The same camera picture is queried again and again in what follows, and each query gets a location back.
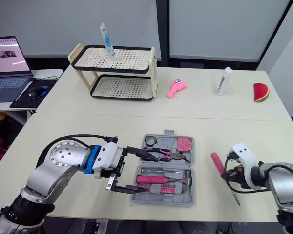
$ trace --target gray toolbox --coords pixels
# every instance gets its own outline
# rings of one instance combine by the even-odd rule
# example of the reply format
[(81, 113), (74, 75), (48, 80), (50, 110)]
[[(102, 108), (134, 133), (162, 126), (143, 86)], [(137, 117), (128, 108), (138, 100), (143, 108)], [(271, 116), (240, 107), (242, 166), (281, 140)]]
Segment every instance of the gray toolbox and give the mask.
[[(153, 136), (156, 138), (156, 143), (153, 146), (146, 145), (146, 137)], [(147, 192), (137, 193), (132, 195), (133, 203), (140, 204), (156, 204), (168, 206), (186, 206), (194, 205), (195, 200), (195, 175), (194, 170), (190, 167), (193, 164), (195, 149), (194, 140), (190, 136), (176, 136), (173, 130), (165, 130), (163, 135), (146, 134), (143, 138), (142, 149), (145, 148), (161, 148), (168, 149), (173, 153), (177, 151), (178, 138), (182, 137), (191, 140), (192, 148), (189, 152), (182, 152), (187, 160), (171, 160), (170, 162), (150, 162), (143, 161), (138, 166), (135, 175), (134, 184), (149, 189)], [(152, 152), (155, 157), (163, 157), (162, 153)], [(137, 183), (141, 182), (143, 176), (161, 176), (167, 177), (168, 182), (165, 184), (159, 183)], [(191, 177), (190, 187), (184, 191)]]

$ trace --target hammer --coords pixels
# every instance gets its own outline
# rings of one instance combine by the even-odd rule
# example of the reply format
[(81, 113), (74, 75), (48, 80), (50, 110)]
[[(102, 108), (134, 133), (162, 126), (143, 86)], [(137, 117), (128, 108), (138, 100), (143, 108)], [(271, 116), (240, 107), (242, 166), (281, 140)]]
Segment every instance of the hammer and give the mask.
[(166, 184), (170, 182), (179, 182), (185, 184), (182, 191), (184, 193), (189, 189), (192, 183), (191, 170), (186, 170), (186, 177), (184, 179), (171, 179), (164, 176), (143, 176), (138, 175), (136, 179), (137, 184)]

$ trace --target pink pliers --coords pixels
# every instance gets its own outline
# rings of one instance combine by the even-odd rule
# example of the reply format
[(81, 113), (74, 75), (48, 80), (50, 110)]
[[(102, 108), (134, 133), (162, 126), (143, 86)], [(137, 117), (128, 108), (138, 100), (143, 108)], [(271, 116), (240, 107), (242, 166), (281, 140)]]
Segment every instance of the pink pliers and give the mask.
[(173, 160), (185, 160), (186, 162), (189, 162), (189, 160), (186, 159), (185, 155), (179, 154), (179, 153), (172, 153), (170, 150), (167, 149), (160, 149), (160, 148), (145, 148), (145, 151), (147, 152), (157, 152), (164, 154), (166, 156), (159, 157), (157, 160), (162, 162), (170, 162)]

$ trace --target mouse pad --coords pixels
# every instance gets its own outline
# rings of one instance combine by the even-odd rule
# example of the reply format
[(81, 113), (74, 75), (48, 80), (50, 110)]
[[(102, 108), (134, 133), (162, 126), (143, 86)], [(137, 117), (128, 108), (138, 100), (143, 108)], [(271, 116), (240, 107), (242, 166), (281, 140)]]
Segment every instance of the mouse pad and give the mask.
[[(52, 87), (55, 85), (57, 80), (36, 80), (32, 82), (28, 88), (22, 93), (20, 98), (18, 100), (15, 100), (12, 102), (10, 105), (10, 108), (27, 108), (27, 107), (32, 107), (32, 108), (37, 108), (39, 104), (42, 102), (42, 100), (47, 96), (47, 94), (50, 92)], [(42, 93), (42, 96), (37, 98), (37, 99), (29, 99), (28, 98), (28, 90), (34, 87), (39, 87), (39, 86), (47, 86), (44, 87), (46, 88), (46, 91)]]

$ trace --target toy watermelon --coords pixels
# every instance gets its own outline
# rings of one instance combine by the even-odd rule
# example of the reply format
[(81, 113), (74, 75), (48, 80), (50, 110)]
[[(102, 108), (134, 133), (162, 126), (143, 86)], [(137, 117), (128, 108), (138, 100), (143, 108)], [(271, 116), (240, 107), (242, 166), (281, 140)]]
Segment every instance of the toy watermelon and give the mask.
[(267, 85), (262, 83), (254, 84), (254, 101), (263, 102), (267, 99), (269, 95), (269, 88)]

